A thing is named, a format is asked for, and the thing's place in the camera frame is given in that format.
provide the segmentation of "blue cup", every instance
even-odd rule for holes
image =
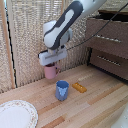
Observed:
[[[56,83],[56,98],[60,101],[67,99],[69,83],[60,80]]]

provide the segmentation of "pink cup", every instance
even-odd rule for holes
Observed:
[[[60,66],[57,64],[49,64],[44,67],[44,73],[45,77],[47,79],[53,79],[55,78],[60,72]]]

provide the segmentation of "plate rim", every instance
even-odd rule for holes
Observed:
[[[7,103],[16,102],[16,101],[25,102],[25,103],[29,104],[30,106],[32,106],[32,108],[35,110],[35,114],[36,114],[36,117],[37,117],[35,124],[33,124],[34,127],[36,127],[37,122],[38,122],[38,113],[37,113],[37,110],[36,110],[36,108],[35,108],[35,106],[34,106],[33,104],[31,104],[31,103],[29,103],[29,102],[27,102],[27,101],[24,101],[24,100],[12,100],[12,101],[7,101],[7,102],[5,102],[5,103],[2,103],[2,104],[0,105],[0,107],[2,107],[3,105],[5,105],[5,104],[7,104]]]

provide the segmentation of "cup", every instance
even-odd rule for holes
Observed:
[[[60,72],[60,66],[58,64],[49,64],[44,66],[44,73],[47,79],[55,78]]]
[[[56,83],[56,98],[60,101],[67,99],[69,83],[60,80]]]

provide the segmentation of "white plate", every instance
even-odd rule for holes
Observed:
[[[0,128],[35,128],[38,114],[35,107],[22,100],[0,105]]]

